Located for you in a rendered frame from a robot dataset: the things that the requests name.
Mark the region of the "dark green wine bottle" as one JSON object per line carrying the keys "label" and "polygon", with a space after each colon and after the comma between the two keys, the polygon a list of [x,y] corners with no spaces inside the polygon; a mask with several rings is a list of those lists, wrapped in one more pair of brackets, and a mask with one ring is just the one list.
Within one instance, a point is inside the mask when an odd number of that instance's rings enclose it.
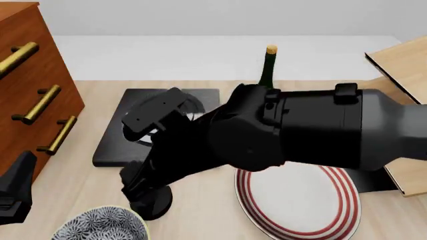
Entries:
{"label": "dark green wine bottle", "polygon": [[268,45],[266,47],[266,54],[264,57],[264,66],[262,70],[262,75],[258,81],[258,85],[262,85],[269,89],[273,89],[273,74],[274,74],[274,65],[276,61],[276,55],[278,52],[278,47],[276,45]]}

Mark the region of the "black and white patterned bowl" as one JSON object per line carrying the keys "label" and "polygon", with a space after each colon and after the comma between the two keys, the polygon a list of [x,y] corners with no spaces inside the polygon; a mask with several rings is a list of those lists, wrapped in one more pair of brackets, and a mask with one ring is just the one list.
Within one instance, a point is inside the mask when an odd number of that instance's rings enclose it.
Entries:
{"label": "black and white patterned bowl", "polygon": [[64,223],[51,240],[151,240],[145,221],[131,209],[106,205]]}

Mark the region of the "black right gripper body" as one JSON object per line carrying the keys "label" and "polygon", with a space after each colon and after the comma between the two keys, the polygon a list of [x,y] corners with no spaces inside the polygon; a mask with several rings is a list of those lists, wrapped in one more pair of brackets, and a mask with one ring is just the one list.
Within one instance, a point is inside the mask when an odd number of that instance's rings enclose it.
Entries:
{"label": "black right gripper body", "polygon": [[160,145],[154,145],[140,171],[139,184],[143,190],[157,189],[187,176],[180,160]]}

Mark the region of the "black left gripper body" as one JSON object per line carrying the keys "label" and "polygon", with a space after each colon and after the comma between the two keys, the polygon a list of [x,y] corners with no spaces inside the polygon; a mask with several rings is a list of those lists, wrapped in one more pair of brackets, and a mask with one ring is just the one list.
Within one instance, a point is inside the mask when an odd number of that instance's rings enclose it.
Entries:
{"label": "black left gripper body", "polygon": [[31,193],[0,192],[0,224],[23,223],[32,206]]}

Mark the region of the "flat black stove plate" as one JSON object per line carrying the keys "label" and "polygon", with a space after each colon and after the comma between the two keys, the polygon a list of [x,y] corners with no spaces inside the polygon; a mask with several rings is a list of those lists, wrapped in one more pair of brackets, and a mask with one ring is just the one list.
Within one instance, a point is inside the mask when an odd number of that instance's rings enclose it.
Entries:
{"label": "flat black stove plate", "polygon": [[[95,153],[93,165],[96,167],[123,167],[133,160],[144,160],[151,149],[149,135],[132,143],[123,136],[121,118],[137,103],[151,99],[165,89],[126,89],[113,114]],[[220,105],[219,89],[183,89],[188,100],[180,107],[191,120],[212,111]]]}

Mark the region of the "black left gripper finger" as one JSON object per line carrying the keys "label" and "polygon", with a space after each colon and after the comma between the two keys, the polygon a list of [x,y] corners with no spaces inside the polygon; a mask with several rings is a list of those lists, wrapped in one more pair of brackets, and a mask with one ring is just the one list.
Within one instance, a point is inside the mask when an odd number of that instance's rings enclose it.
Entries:
{"label": "black left gripper finger", "polygon": [[37,158],[31,151],[24,151],[0,176],[0,197],[31,199],[31,184]]}

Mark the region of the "white plate with red rings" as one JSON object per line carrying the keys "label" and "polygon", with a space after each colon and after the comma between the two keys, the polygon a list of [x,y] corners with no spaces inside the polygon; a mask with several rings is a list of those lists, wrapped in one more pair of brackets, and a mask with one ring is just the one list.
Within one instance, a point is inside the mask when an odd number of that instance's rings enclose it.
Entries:
{"label": "white plate with red rings", "polygon": [[273,240],[350,240],[362,216],[354,182],[337,167],[288,161],[237,169],[235,190],[250,221]]}

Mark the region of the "red-brown wooden cabinet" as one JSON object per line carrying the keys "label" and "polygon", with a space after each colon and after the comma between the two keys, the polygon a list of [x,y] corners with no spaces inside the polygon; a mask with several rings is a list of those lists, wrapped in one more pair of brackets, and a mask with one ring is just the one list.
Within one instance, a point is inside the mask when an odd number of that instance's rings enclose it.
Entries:
{"label": "red-brown wooden cabinet", "polygon": [[[0,79],[0,175],[24,151],[37,157],[34,174],[38,175],[52,155],[36,148],[50,145],[61,129],[59,119],[78,117],[85,107],[38,5],[0,1],[0,61],[12,54],[12,47],[28,42],[39,45],[38,52]],[[52,85],[59,85],[61,91],[32,125],[11,119],[14,114],[26,114],[38,102],[38,89]]]}

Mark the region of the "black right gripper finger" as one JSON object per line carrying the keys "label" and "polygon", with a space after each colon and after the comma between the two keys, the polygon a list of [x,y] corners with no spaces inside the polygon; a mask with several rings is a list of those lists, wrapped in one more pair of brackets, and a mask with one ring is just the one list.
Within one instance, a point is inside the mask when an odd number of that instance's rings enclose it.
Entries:
{"label": "black right gripper finger", "polygon": [[143,167],[142,161],[130,161],[119,172],[121,182],[123,183],[122,193],[129,201],[134,201],[136,198],[132,188],[135,185],[135,180],[138,178],[139,172]]}

